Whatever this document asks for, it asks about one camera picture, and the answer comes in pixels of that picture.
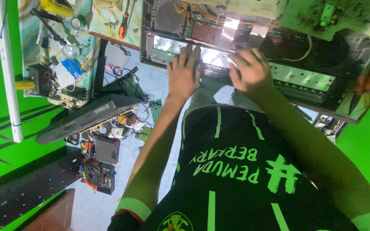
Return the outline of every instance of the white pole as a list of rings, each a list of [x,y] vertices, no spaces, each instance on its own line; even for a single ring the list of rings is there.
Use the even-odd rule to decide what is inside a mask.
[[[0,33],[6,14],[5,0],[0,0]],[[8,19],[0,37],[0,55],[4,74],[5,93],[8,101],[9,118],[11,120],[12,136],[16,143],[22,141],[21,118],[19,116],[18,99],[16,97],[15,77],[13,75],[11,43],[9,41]]]

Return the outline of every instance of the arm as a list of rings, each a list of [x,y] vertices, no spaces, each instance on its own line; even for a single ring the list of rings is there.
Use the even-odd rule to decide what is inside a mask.
[[[172,66],[167,66],[168,97],[155,127],[139,152],[122,196],[140,200],[151,211],[158,202],[159,186],[171,152],[179,114],[186,100],[199,85],[199,71],[195,79],[192,76],[195,60],[200,51],[194,50],[186,62],[190,49],[191,46],[188,46],[179,57],[173,59]]]
[[[275,89],[266,58],[257,49],[229,58],[234,87],[255,102],[296,148],[293,160],[349,218],[370,213],[370,185],[358,168],[323,134],[306,121]]]

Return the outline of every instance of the yellow cylinder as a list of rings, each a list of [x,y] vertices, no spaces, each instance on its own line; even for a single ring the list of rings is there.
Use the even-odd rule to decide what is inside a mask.
[[[17,90],[27,90],[35,88],[33,81],[15,81],[15,88]]]
[[[51,0],[41,0],[41,8],[45,11],[59,14],[65,17],[72,17],[74,15],[74,10],[65,5],[55,3]]]

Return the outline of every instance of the yamaha logo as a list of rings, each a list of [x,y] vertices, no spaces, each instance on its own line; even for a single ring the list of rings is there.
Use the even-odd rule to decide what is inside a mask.
[[[101,106],[101,107],[95,109],[94,112],[95,112],[95,114],[98,114],[98,113],[100,113],[102,111],[105,111],[108,108],[109,108],[109,105],[106,104],[105,106]]]

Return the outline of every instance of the marble pattern surface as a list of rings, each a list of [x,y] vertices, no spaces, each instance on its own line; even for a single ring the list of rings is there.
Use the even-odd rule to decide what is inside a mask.
[[[142,90],[146,93],[152,94],[153,99],[161,99],[162,105],[168,96],[168,74],[166,70],[156,69],[153,66],[142,64],[139,61],[139,51],[125,47],[131,52],[131,57],[125,66],[127,69],[132,69],[137,66],[139,70],[136,75],[139,77],[139,84]],[[105,76],[111,82],[114,78],[112,76]],[[231,98],[234,87],[224,86],[217,94],[214,95],[218,103],[227,104]],[[186,102],[180,114],[177,130],[175,133],[174,142],[172,144],[171,153],[169,155],[168,163],[165,168],[159,189],[158,201],[169,192],[172,179],[176,170],[179,150],[181,146],[181,121],[190,104],[190,99]],[[316,113],[310,111],[311,117],[315,118]],[[146,113],[138,113],[137,116],[146,118]],[[153,124],[152,116],[150,115],[147,121]],[[90,230],[106,230],[110,218],[112,217],[116,207],[118,206],[118,199],[122,196],[128,182],[128,178],[134,166],[135,160],[139,154],[139,147],[143,142],[135,137],[127,138],[121,141],[119,150],[119,161],[115,165],[115,191],[112,195],[104,193],[94,193],[92,188],[79,181],[75,181],[67,188],[75,188],[74,207],[72,210],[71,228],[76,231],[90,231]]]

